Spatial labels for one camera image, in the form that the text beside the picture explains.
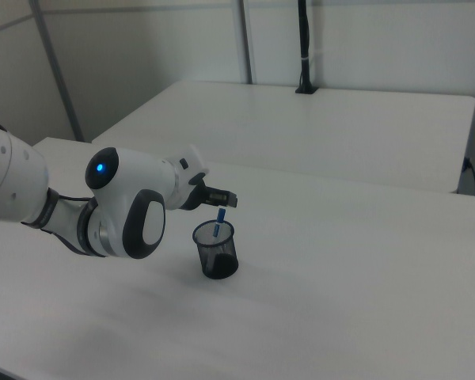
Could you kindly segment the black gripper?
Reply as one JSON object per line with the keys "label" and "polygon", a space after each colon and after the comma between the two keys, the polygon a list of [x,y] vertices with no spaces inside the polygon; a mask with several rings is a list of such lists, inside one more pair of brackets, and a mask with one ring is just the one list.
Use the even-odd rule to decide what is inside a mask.
{"label": "black gripper", "polygon": [[193,184],[194,188],[191,190],[188,198],[181,205],[180,209],[184,211],[193,211],[203,204],[213,207],[236,208],[238,205],[237,195],[227,190],[207,188],[203,180],[205,176],[205,173],[198,173],[189,181],[189,184]]}

